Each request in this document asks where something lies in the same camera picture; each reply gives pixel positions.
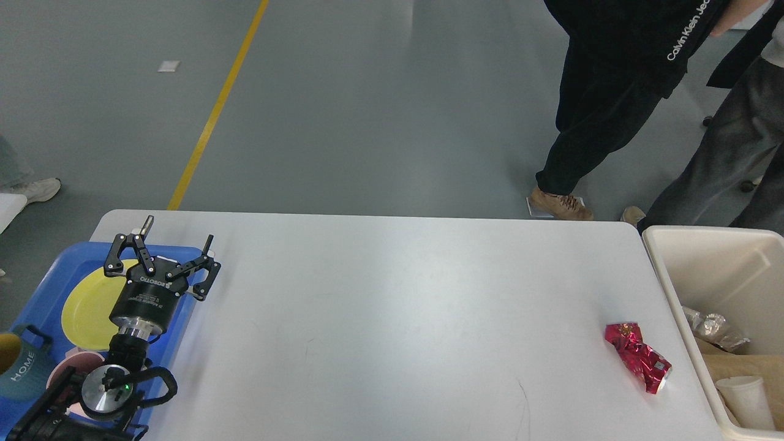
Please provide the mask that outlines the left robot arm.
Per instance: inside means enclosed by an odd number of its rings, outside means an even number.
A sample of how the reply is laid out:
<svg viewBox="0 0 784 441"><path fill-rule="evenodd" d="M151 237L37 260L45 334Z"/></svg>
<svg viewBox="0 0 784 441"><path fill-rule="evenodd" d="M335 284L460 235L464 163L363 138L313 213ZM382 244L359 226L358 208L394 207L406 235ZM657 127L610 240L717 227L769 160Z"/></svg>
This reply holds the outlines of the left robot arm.
<svg viewBox="0 0 784 441"><path fill-rule="evenodd" d="M2 333L3 440L140 440L176 396L169 368L221 264L212 235L146 244L153 221L67 248Z"/></svg>

